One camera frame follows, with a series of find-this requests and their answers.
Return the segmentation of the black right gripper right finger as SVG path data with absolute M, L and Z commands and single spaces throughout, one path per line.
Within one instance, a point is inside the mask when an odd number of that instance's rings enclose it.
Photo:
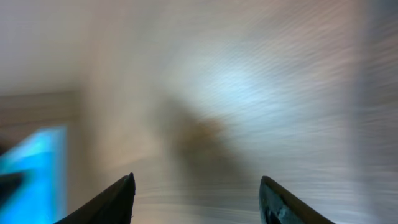
M 259 210 L 262 224 L 333 224 L 268 176 L 261 179 Z

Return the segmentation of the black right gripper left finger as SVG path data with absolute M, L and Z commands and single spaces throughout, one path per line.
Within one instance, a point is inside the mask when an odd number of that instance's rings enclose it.
M 56 224 L 130 224 L 135 194 L 131 172 Z

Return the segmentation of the blue Galaxy smartphone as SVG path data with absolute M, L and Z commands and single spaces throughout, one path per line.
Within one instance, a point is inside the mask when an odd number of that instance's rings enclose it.
M 1 174 L 22 184 L 1 207 L 1 223 L 56 223 L 67 215 L 67 129 L 39 129 L 1 156 Z

